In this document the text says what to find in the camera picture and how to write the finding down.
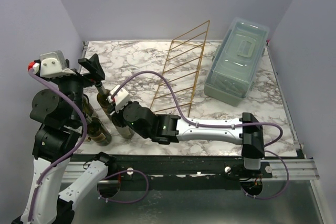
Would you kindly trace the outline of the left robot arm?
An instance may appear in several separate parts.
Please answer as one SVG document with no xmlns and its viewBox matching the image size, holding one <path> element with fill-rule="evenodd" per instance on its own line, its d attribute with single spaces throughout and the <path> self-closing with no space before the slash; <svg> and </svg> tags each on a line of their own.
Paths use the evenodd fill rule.
<svg viewBox="0 0 336 224">
<path fill-rule="evenodd" d="M 89 129 L 83 90 L 105 79 L 98 55 L 82 58 L 79 64 L 87 73 L 72 69 L 57 50 L 28 65 L 28 74 L 45 89 L 31 103 L 30 118 L 40 123 L 33 147 L 34 174 L 26 208 L 15 223 L 71 223 L 87 193 L 100 180 L 116 175 L 115 158 L 101 152 L 69 187 L 61 189 L 65 169 Z"/>
</svg>

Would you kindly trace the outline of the wine bottle white label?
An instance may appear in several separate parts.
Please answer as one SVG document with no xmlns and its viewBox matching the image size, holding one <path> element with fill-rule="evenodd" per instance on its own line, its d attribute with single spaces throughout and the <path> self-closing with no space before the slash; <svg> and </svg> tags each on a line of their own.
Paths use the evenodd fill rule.
<svg viewBox="0 0 336 224">
<path fill-rule="evenodd" d="M 113 113 L 111 115 L 111 121 L 113 125 L 115 126 L 118 133 L 124 138 L 124 139 L 131 139 L 134 135 L 134 131 L 127 126 L 123 121 L 123 116 L 121 113 Z"/>
</svg>

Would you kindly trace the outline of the wine bottle brown label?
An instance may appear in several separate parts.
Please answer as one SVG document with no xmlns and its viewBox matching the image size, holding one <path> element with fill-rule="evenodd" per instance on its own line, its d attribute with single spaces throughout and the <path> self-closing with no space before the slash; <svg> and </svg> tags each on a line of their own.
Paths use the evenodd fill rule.
<svg viewBox="0 0 336 224">
<path fill-rule="evenodd" d="M 111 119 L 111 113 L 114 109 L 114 105 L 109 102 L 108 96 L 110 95 L 110 90 L 106 89 L 101 81 L 98 81 L 94 85 L 96 89 L 98 90 L 97 94 L 97 101 L 101 108 L 103 109 L 104 113 L 108 117 L 108 119 Z"/>
</svg>

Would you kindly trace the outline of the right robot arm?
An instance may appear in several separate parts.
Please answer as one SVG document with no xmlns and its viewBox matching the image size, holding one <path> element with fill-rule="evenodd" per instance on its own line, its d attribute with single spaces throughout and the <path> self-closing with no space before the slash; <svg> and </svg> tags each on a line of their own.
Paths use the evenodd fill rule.
<svg viewBox="0 0 336 224">
<path fill-rule="evenodd" d="M 142 138 L 163 145 L 185 141 L 222 141 L 242 146 L 242 173 L 249 178 L 259 174 L 265 156 L 263 127 L 251 114 L 230 120 L 197 120 L 180 115 L 155 114 L 138 102 L 109 106 L 110 116 Z"/>
</svg>

